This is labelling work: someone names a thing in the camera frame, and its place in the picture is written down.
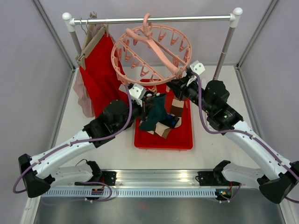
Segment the red hanging cloth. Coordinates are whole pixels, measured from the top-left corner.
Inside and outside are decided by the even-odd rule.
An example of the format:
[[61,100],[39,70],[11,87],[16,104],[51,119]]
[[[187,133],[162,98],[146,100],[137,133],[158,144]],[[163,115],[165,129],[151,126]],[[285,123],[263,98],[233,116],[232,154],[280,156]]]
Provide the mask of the red hanging cloth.
[[94,117],[99,116],[104,107],[113,100],[128,103],[126,92],[119,90],[121,81],[118,80],[111,62],[113,46],[112,38],[104,35],[86,59],[86,69],[79,68],[92,101]]

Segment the pink hanging garment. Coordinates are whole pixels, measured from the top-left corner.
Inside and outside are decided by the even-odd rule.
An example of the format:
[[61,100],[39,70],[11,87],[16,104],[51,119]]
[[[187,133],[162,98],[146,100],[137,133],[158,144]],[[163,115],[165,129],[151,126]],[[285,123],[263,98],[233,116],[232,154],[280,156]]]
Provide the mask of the pink hanging garment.
[[78,71],[75,82],[73,85],[73,90],[78,96],[78,104],[81,106],[83,114],[88,117],[92,118],[95,116],[92,101],[90,99],[90,96],[87,92],[87,89],[85,87],[81,72]]

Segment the red plastic tray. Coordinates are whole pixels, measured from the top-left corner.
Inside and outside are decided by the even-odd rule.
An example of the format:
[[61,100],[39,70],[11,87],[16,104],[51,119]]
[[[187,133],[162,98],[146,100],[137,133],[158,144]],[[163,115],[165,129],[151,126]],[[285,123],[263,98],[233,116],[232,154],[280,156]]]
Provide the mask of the red plastic tray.
[[[166,84],[157,86],[159,93],[165,93],[167,98],[165,101],[165,109],[170,112],[171,99],[174,96],[173,92],[168,90]],[[193,147],[192,139],[192,119],[190,100],[184,100],[182,124],[177,129],[173,129],[166,139],[152,135],[146,131],[139,130],[139,122],[135,125],[134,145],[140,149],[161,149],[161,150],[190,150]]]

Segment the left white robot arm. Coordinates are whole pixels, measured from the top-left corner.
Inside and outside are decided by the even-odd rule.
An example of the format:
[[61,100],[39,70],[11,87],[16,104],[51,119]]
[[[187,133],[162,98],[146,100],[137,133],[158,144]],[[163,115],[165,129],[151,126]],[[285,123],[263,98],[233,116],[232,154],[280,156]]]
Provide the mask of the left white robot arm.
[[76,186],[105,186],[102,170],[97,162],[86,161],[83,165],[64,167],[75,157],[99,148],[116,135],[131,127],[136,119],[148,118],[159,103],[161,93],[147,91],[142,98],[128,103],[117,99],[110,102],[102,113],[83,127],[66,142],[35,156],[23,154],[18,158],[21,175],[29,198],[48,192],[52,187],[73,183]]

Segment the pink round clip hanger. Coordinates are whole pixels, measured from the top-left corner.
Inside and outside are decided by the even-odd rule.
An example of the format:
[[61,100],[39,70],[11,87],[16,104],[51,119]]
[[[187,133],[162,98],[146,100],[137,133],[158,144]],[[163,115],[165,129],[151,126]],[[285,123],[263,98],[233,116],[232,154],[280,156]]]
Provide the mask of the pink round clip hanger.
[[111,63],[122,84],[156,86],[182,77],[191,62],[192,46],[181,31],[154,24],[145,14],[142,25],[127,28],[115,42]]

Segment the teal christmas sock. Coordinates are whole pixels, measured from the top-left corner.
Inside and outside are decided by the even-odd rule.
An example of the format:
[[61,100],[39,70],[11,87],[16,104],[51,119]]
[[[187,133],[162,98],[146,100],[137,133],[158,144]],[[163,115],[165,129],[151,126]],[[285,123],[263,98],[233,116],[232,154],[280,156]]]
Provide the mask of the teal christmas sock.
[[140,124],[139,129],[142,131],[153,131],[159,121],[165,120],[167,112],[165,109],[166,94],[160,93],[151,101],[151,109],[149,110],[147,118]]

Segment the aluminium frame post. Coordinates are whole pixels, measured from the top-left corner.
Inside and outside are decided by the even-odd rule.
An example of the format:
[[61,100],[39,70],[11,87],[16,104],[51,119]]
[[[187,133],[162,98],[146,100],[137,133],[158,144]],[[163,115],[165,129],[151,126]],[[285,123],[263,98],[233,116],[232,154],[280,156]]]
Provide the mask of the aluminium frame post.
[[58,36],[51,20],[50,20],[49,16],[47,15],[46,10],[42,6],[41,2],[39,0],[31,0],[31,3],[33,4],[35,9],[37,10],[39,16],[41,17],[44,25],[46,26],[46,28],[49,31],[51,37],[53,38],[55,44],[57,45],[63,59],[65,60],[65,62],[68,65],[68,67],[72,71],[74,71],[75,70],[75,65],[73,64],[70,56],[68,55],[65,47],[63,46],[63,43],[62,43],[61,39],[59,38],[59,36]]
[[276,7],[278,6],[278,4],[280,3],[280,0],[271,0],[268,7],[266,8],[261,20],[259,21],[258,26],[256,27],[253,35],[251,36],[244,52],[242,53],[239,62],[236,64],[236,68],[238,70],[241,69],[241,67],[243,66],[243,64],[245,63],[247,57],[249,56],[254,44],[256,43],[256,41],[258,40],[261,32],[263,31],[264,27],[266,26],[268,20],[270,19],[272,13],[275,11]]

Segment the metal clothes rack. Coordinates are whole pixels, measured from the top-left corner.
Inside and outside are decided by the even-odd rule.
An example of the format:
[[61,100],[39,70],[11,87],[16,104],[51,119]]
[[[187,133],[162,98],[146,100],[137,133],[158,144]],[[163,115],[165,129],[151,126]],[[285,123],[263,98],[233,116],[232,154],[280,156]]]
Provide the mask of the metal clothes rack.
[[237,7],[233,10],[231,14],[228,15],[207,15],[207,16],[175,16],[175,17],[149,17],[147,19],[143,18],[114,18],[114,19],[75,19],[68,12],[63,13],[62,19],[64,20],[66,27],[70,33],[73,33],[73,43],[76,49],[79,49],[80,44],[78,42],[75,26],[81,24],[127,24],[127,23],[141,23],[145,22],[146,24],[151,22],[190,22],[190,21],[229,21],[229,30],[221,51],[220,58],[217,63],[217,67],[214,73],[214,80],[217,80],[222,69],[226,53],[228,51],[229,45],[231,43],[232,36],[234,31],[239,23],[240,17],[243,14],[243,10],[240,7]]

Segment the brown beige striped sock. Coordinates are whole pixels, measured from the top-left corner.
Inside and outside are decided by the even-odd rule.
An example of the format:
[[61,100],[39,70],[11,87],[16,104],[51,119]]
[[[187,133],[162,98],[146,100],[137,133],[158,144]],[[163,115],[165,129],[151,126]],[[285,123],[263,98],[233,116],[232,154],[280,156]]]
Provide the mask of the brown beige striped sock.
[[[170,112],[167,112],[167,114],[173,114],[177,117],[180,117],[180,122],[179,122],[179,126],[181,126],[182,124],[182,116],[183,116],[183,109],[184,109],[184,105],[185,102],[183,100],[179,100],[177,99],[175,96],[172,97],[171,99],[171,106],[170,106]],[[164,139],[166,139],[169,135],[169,133],[173,130],[172,128],[169,128],[163,124],[161,124],[160,122],[158,122],[156,124],[156,127],[153,131],[148,131],[148,133],[152,134],[152,135],[158,135]]]

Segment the beige clip hanger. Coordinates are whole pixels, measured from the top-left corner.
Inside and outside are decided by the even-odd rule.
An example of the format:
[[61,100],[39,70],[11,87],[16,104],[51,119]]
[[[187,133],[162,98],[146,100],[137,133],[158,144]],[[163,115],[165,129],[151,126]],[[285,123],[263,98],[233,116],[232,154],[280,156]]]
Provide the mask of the beige clip hanger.
[[109,37],[107,24],[88,24],[85,22],[86,31],[83,46],[80,54],[76,57],[77,63],[83,69],[86,69],[85,61],[94,50],[99,41],[106,35]]

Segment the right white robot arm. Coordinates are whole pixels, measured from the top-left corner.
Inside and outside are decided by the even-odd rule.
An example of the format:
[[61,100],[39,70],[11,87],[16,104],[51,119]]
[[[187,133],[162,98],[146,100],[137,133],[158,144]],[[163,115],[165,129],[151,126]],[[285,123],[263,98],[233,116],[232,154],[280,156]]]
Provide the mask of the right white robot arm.
[[200,120],[207,114],[204,129],[211,134],[222,134],[238,145],[255,163],[258,169],[238,166],[222,161],[214,168],[213,178],[218,184],[237,182],[258,189],[269,201],[279,204],[286,199],[297,200],[288,194],[299,182],[299,163],[290,162],[266,144],[244,121],[243,117],[228,103],[229,92],[222,81],[212,80],[205,88],[201,82],[184,77],[166,84],[179,99],[189,99],[199,108]]

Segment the aluminium frame post left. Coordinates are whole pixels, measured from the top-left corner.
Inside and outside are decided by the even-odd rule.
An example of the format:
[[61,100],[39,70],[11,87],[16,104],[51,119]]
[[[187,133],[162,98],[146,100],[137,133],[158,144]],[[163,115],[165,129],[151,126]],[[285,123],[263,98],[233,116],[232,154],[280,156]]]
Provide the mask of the aluminium frame post left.
[[39,0],[31,0],[31,3],[33,4],[35,9],[37,10],[39,16],[41,17],[44,25],[46,26],[46,28],[49,31],[51,37],[53,38],[55,44],[57,45],[63,59],[65,60],[65,62],[68,65],[68,67],[72,71],[74,71],[75,70],[75,65],[73,64],[70,56],[68,55],[65,47],[63,46],[63,43],[62,43],[61,39],[59,38],[59,36],[58,36],[51,20],[50,20],[49,16],[47,15],[46,10],[42,6],[41,2]]

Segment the aluminium frame post right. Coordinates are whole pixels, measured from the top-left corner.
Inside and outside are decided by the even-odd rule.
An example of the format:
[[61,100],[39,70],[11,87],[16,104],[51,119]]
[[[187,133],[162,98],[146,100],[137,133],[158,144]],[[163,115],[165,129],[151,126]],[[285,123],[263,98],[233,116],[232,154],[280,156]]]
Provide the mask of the aluminium frame post right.
[[261,32],[263,31],[264,27],[266,26],[268,20],[270,19],[272,13],[275,11],[276,7],[278,6],[278,4],[280,3],[280,0],[271,0],[268,7],[266,8],[261,20],[259,21],[258,26],[256,27],[253,35],[251,36],[244,52],[242,53],[239,62],[236,64],[236,68],[238,70],[241,69],[241,67],[243,66],[243,64],[245,63],[247,57],[249,56],[254,44],[256,43],[256,41],[258,40]]

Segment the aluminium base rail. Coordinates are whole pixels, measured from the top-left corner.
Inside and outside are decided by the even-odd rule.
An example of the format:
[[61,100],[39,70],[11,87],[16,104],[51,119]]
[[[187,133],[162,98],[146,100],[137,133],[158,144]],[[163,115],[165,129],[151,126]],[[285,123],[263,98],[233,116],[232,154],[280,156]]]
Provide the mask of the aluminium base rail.
[[240,167],[230,168],[223,174],[212,170],[102,170],[91,172],[78,167],[60,168],[51,177],[51,187],[85,186],[85,182],[103,182],[110,186],[221,186],[240,183],[250,188],[257,188],[257,179],[263,173],[260,169]]

